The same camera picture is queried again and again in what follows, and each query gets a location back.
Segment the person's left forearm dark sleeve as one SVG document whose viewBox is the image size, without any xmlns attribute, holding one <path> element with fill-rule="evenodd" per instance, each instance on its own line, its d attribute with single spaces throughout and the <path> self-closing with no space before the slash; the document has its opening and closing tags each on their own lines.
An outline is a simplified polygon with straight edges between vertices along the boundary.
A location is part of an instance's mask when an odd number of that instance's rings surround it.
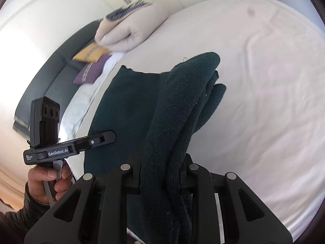
<svg viewBox="0 0 325 244">
<path fill-rule="evenodd" d="M 24 207 L 17 212 L 1 212 L 1 243 L 24 243 L 28 231 L 50 209 L 48 204 L 42 204 L 34 199 L 25 185 Z"/>
</svg>

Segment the person's left hand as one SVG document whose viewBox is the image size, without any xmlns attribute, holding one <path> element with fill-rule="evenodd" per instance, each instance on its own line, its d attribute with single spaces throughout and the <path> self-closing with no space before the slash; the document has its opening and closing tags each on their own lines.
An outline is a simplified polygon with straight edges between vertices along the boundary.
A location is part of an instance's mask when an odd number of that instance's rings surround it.
<svg viewBox="0 0 325 244">
<path fill-rule="evenodd" d="M 41 204 L 49 204 L 43 187 L 43 181 L 55 181 L 54 190 L 56 191 L 56 199 L 59 200 L 71 188 L 73 174 L 69 165 L 64 162 L 61 171 L 61 179 L 56 180 L 57 175 L 58 173 L 56 170 L 39 165 L 30 169 L 28 173 L 28 189 L 30 195 Z"/>
</svg>

